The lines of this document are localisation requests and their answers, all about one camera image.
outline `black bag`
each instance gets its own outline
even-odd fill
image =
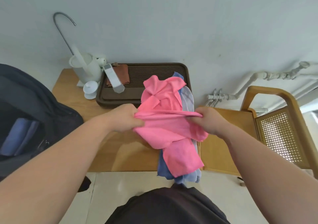
[[[17,118],[40,122],[37,131],[18,156],[0,155],[0,180],[83,124],[81,115],[59,103],[39,81],[25,72],[0,64],[0,139]],[[79,191],[88,189],[85,177]]]

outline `person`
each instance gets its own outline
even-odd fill
[[[0,182],[1,223],[59,223],[103,138],[110,131],[143,126],[132,104],[94,117]],[[261,213],[269,223],[316,223],[318,181],[216,110],[200,107],[189,117],[222,138]],[[229,223],[195,188],[173,185],[129,199],[106,223]]]

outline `pink garment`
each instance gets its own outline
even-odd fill
[[[144,81],[144,85],[146,89],[135,117],[144,120],[145,126],[134,131],[154,149],[163,149],[163,158],[174,177],[204,166],[191,139],[203,141],[208,134],[185,118],[202,117],[196,112],[182,111],[178,90],[185,86],[185,82],[179,77],[160,81],[153,75]]]

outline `folded brown cloth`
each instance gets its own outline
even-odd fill
[[[127,64],[118,64],[117,66],[113,67],[113,69],[123,85],[130,83]],[[107,86],[112,86],[109,79],[107,79],[106,84]]]

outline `tile floor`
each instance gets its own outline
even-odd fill
[[[87,177],[92,181],[90,188],[75,196],[60,224],[103,224],[133,195],[173,184],[156,172],[88,173]],[[208,196],[232,224],[267,223],[235,176],[203,171],[200,183],[189,182],[187,186]]]

